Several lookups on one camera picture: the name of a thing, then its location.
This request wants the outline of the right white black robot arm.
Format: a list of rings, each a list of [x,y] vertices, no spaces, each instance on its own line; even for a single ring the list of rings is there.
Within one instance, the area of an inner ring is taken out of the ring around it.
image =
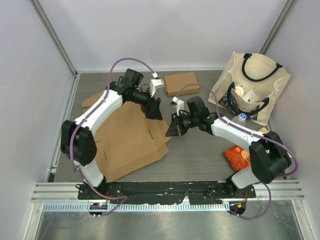
[[[165,134],[167,137],[183,136],[189,129],[199,128],[200,131],[228,140],[249,153],[250,166],[238,170],[226,179],[223,195],[236,198],[248,186],[256,183],[269,184],[291,166],[292,161],[276,132],[250,130],[217,112],[210,112],[199,96],[186,102],[173,97],[171,104],[176,112],[171,115],[171,124]]]

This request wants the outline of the brown cardboard box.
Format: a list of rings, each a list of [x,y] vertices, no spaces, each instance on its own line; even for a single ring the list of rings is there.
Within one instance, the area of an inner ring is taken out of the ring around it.
[[[195,72],[165,75],[163,80],[168,97],[176,96],[186,85],[199,83],[198,76]]]
[[[126,102],[94,136],[96,162],[110,183],[160,160],[167,152],[167,122],[147,119],[138,104]]]

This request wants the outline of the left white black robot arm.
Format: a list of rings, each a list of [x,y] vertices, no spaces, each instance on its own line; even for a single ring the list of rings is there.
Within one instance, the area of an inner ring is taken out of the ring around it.
[[[143,77],[142,73],[127,69],[124,76],[110,82],[101,97],[85,113],[73,121],[65,120],[62,123],[60,150],[70,159],[73,170],[82,174],[89,186],[89,194],[97,200],[121,199],[119,196],[107,196],[106,179],[95,159],[97,147],[94,136],[100,126],[126,102],[140,105],[147,119],[163,119],[160,112],[161,99],[154,95],[157,89],[164,86],[164,81],[154,72],[147,90],[143,91],[139,86]]]

